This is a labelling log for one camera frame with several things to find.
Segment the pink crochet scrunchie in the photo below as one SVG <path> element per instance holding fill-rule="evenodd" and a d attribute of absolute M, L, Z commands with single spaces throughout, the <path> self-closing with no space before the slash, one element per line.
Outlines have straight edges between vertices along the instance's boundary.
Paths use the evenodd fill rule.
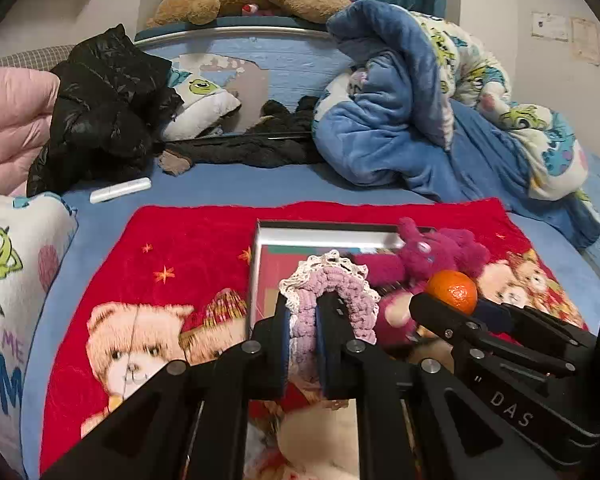
<path fill-rule="evenodd" d="M 375 325 L 380 296 L 367 281 L 368 266 L 356 264 L 333 249 L 298 263 L 289 278 L 279 282 L 289 312 L 289 379 L 305 392 L 321 389 L 322 317 L 330 309 L 344 319 L 350 336 L 376 344 Z"/>

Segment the magenta plush bear toy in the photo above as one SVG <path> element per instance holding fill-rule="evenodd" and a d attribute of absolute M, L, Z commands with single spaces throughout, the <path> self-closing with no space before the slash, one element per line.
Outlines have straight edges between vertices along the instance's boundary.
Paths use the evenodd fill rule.
<path fill-rule="evenodd" d="M 380 295 L 375 332 L 385 348 L 410 346 L 432 335 L 412 318 L 410 305 L 434 274 L 462 272 L 477 285 L 490 259 L 489 249 L 468 230 L 425 231 L 406 217 L 399 220 L 398 233 L 404 245 L 397 252 L 352 257 L 354 263 L 368 266 L 367 281 Z"/>

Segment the black shallow box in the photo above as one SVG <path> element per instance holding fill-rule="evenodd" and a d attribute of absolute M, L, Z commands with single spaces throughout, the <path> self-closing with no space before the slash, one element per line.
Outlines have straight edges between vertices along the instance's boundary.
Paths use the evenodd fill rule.
<path fill-rule="evenodd" d="M 289 325 L 315 325 L 317 306 L 299 307 L 294 292 L 282 292 L 279 282 L 296 273 L 302 261 L 336 250 L 341 257 L 397 252 L 404 245 L 391 224 L 317 221 L 265 221 L 257 224 L 251 248 L 249 327 L 276 313 L 279 300 L 289 311 Z"/>

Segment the cream plush rabbit toy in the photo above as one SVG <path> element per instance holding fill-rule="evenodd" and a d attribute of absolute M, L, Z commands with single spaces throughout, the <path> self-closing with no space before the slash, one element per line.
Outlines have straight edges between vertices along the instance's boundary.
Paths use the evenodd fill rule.
<path fill-rule="evenodd" d="M 287 414 L 277 445 L 295 471 L 308 479 L 358 479 L 358 421 L 355 402 L 340 408 L 315 404 Z"/>

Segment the red teddy bear blanket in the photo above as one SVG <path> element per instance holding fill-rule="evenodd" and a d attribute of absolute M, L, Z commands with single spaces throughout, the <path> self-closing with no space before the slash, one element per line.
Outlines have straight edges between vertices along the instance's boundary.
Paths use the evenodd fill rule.
<path fill-rule="evenodd" d="M 118 322 L 103 306 L 155 307 L 175 324 L 173 344 L 198 327 L 208 304 L 223 289 L 248 292 L 249 248 L 260 220 L 396 224 L 411 218 L 422 228 L 468 229 L 493 261 L 531 256 L 530 240 L 496 198 L 464 204 L 343 205 L 301 202 L 280 207 L 143 206 L 132 214 L 120 240 L 88 284 L 56 353 L 44 405 L 40 468 L 46 470 L 81 437 L 81 425 L 102 412 L 114 393 L 102 378 L 111 344 L 88 341 Z"/>

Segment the dark grey garment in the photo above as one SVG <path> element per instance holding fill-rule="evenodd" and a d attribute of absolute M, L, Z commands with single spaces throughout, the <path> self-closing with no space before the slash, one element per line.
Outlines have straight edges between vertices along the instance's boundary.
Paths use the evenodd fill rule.
<path fill-rule="evenodd" d="M 312 136 L 315 96 L 302 96 L 295 110 L 275 100 L 261 107 L 259 121 L 244 133 L 169 141 L 157 159 L 160 169 L 178 176 L 198 164 L 271 169 L 323 161 Z"/>

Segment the blue monster print duvet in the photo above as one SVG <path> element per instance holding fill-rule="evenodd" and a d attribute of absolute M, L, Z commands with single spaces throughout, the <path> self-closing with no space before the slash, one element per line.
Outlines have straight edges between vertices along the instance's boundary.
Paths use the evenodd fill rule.
<path fill-rule="evenodd" d="M 313 139 L 358 186 L 403 182 L 441 203 L 495 197 L 574 248 L 600 237 L 588 161 L 562 114 L 516 102 L 503 65 L 457 24 L 358 0 L 326 24 L 352 66 L 325 89 Z"/>

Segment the small monster print pillow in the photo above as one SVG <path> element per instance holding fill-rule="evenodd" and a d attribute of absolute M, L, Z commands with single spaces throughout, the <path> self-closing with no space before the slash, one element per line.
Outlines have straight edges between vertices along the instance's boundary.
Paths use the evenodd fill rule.
<path fill-rule="evenodd" d="M 169 87 L 182 99 L 174 117 L 162 129 L 163 142 L 196 139 L 237 112 L 242 103 L 212 80 L 172 68 Z"/>

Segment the white monster scream pillow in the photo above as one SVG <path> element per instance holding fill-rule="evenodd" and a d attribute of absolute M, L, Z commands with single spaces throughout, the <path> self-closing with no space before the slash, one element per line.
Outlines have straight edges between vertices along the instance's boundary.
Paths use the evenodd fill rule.
<path fill-rule="evenodd" d="M 23 472 L 20 415 L 32 339 L 78 229 L 59 196 L 0 195 L 0 452 Z"/>

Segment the blue bed headboard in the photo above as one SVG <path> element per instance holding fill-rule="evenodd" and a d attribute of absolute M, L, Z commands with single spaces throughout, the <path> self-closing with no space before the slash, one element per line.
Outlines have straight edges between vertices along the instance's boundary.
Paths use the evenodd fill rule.
<path fill-rule="evenodd" d="M 228 133 L 253 126 L 268 100 L 292 112 L 301 98 L 320 96 L 351 66 L 324 26 L 282 16 L 235 16 L 201 27 L 176 23 L 148 28 L 135 35 L 135 44 L 235 93 L 242 107 L 224 120 Z"/>

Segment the black puffer jacket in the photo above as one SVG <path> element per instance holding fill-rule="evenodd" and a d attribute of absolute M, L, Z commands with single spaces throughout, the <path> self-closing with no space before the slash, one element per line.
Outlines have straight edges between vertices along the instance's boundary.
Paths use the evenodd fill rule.
<path fill-rule="evenodd" d="M 141 177 L 158 130 L 183 104 L 169 86 L 171 62 L 140 50 L 118 25 L 77 44 L 52 73 L 60 85 L 50 138 L 30 167 L 27 196 Z"/>

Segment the brown plush dog toy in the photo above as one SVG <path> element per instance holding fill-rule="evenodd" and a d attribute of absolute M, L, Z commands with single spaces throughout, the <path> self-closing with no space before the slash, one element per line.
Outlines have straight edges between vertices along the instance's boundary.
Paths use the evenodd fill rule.
<path fill-rule="evenodd" d="M 239 16 L 245 6 L 259 11 L 274 11 L 302 20 L 325 24 L 338 11 L 350 6 L 350 0 L 162 0 L 147 21 L 148 28 L 174 23 L 196 26 L 210 24 L 217 18 Z"/>

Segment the pink quilted comforter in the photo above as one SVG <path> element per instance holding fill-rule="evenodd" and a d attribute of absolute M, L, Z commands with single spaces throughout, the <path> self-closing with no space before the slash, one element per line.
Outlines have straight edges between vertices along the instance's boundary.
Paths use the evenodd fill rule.
<path fill-rule="evenodd" d="M 27 193 L 29 169 L 50 138 L 59 85 L 51 72 L 0 67 L 0 195 Z"/>

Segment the paper notes on wall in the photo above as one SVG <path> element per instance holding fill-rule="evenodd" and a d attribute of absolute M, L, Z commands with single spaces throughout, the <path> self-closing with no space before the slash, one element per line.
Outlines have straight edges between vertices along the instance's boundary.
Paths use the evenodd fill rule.
<path fill-rule="evenodd" d="M 528 13 L 518 49 L 517 92 L 584 122 L 600 116 L 600 32 L 586 18 Z"/>

